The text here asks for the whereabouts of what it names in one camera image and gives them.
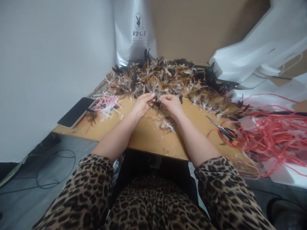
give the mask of person's left hand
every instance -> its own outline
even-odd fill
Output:
[[[146,93],[139,96],[131,110],[131,113],[134,113],[139,119],[141,119],[150,107],[153,106],[153,102],[155,102],[154,95],[151,93]]]

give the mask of smartphone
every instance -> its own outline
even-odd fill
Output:
[[[74,128],[87,113],[87,109],[95,104],[95,100],[88,97],[81,98],[59,121],[58,124]]]

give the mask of white wall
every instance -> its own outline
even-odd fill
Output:
[[[112,0],[1,0],[0,162],[20,162],[114,64]]]

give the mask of leopard print sleeve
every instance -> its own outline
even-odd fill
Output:
[[[108,158],[86,156],[32,229],[99,228],[109,210],[113,173]]]
[[[199,195],[218,229],[275,229],[245,181],[224,156],[195,170]]]

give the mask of hand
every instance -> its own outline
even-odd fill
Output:
[[[152,107],[156,100],[153,99],[155,95],[151,95],[151,93],[146,93],[139,96],[131,110],[139,119],[141,119],[147,111]]]
[[[166,94],[166,95],[162,95],[159,98],[159,101],[161,102],[162,106],[166,108],[169,115],[174,120],[176,120],[179,116],[184,115],[179,97],[171,95],[171,94]]]

